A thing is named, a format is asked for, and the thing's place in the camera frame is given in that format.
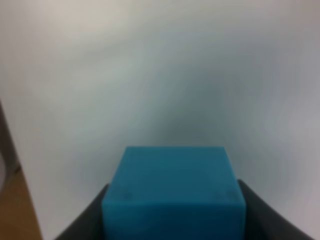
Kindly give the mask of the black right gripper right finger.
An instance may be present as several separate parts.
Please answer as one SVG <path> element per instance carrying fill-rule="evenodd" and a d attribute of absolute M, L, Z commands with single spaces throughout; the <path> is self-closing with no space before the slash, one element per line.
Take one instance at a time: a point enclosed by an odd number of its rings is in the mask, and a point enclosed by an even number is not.
<path fill-rule="evenodd" d="M 310 240 L 311 237 L 282 217 L 244 181 L 238 180 L 246 203 L 246 240 Z"/>

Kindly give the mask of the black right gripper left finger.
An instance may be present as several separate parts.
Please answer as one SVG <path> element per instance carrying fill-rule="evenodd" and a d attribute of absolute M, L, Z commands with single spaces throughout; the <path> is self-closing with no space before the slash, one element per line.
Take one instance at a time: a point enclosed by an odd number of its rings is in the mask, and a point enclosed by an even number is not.
<path fill-rule="evenodd" d="M 105 185 L 89 206 L 56 238 L 56 240 L 104 240 L 102 201 L 108 191 Z"/>

